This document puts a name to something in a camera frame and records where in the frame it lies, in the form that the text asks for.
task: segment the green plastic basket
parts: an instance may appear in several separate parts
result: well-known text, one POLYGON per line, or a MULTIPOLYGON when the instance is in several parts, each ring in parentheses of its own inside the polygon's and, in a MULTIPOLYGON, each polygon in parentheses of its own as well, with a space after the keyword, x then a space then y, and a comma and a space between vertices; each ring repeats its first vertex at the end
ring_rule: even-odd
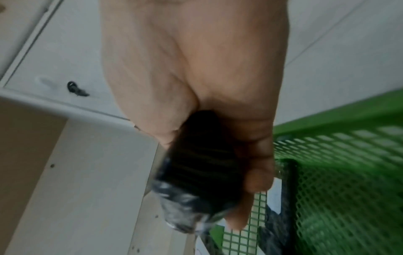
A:
MULTIPOLYGON (((277 126, 274 144, 299 164, 297 254, 403 254, 403 90, 277 126)), ((257 253, 249 223, 224 232, 224 254, 257 253)))

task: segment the hand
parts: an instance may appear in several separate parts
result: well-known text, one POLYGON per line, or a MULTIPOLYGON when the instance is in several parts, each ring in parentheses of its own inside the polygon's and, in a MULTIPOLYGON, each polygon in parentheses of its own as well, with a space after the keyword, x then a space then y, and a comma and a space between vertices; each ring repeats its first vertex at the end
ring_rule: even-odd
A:
POLYGON ((272 127, 288 40, 286 0, 100 0, 103 68, 122 111, 168 147, 213 110, 247 162, 242 229, 274 178, 272 127))

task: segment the black package in basket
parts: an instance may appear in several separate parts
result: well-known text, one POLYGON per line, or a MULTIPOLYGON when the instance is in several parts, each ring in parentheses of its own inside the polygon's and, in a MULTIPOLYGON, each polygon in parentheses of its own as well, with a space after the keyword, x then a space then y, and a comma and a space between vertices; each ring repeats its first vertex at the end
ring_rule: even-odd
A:
POLYGON ((189 117, 169 148, 152 189, 165 220, 183 233, 202 234, 237 206, 243 171, 212 111, 189 117))

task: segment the human hand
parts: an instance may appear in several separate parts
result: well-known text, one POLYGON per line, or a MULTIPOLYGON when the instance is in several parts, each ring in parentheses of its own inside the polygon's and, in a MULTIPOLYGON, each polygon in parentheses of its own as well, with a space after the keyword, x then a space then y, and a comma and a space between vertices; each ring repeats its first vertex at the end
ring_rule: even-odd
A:
POLYGON ((227 217, 248 221, 274 178, 272 127, 288 40, 286 0, 100 0, 105 77, 122 111, 168 147, 213 110, 247 171, 227 217))

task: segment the green crate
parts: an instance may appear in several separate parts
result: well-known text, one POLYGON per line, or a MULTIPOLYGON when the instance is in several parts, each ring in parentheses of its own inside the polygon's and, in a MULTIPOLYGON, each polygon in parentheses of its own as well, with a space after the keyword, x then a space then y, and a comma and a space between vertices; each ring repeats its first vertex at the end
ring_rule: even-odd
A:
POLYGON ((403 90, 277 126, 274 144, 299 164, 297 254, 403 254, 403 90))

